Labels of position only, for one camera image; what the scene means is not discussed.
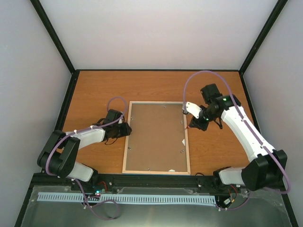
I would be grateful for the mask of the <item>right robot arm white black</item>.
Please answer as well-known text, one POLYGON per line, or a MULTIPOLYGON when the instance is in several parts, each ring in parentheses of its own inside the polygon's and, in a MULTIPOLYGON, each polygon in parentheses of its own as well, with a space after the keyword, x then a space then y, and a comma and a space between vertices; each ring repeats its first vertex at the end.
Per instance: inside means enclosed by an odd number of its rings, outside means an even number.
POLYGON ((183 106, 184 113, 192 115, 189 127, 205 131, 210 122, 215 122, 219 128, 225 123, 249 160, 246 167, 224 167, 214 171, 217 184, 237 184, 256 191, 280 182, 285 174, 286 153, 276 150, 264 139, 247 117, 237 97, 233 94, 224 96, 216 84, 207 85, 200 92, 206 106, 191 102, 185 102, 183 106))

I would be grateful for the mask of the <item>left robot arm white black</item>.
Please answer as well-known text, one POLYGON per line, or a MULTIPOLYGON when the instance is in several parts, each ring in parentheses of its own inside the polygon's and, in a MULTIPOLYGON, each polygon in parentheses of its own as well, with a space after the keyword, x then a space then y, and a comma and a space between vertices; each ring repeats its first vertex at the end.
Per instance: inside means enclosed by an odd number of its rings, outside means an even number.
POLYGON ((131 132, 124 114, 110 109, 105 118, 83 130, 53 131, 37 159, 37 165, 49 175, 78 179, 87 190, 94 190, 98 186, 98 178, 94 175, 98 172, 76 161, 78 151, 91 144, 107 144, 109 139, 127 137, 131 132))

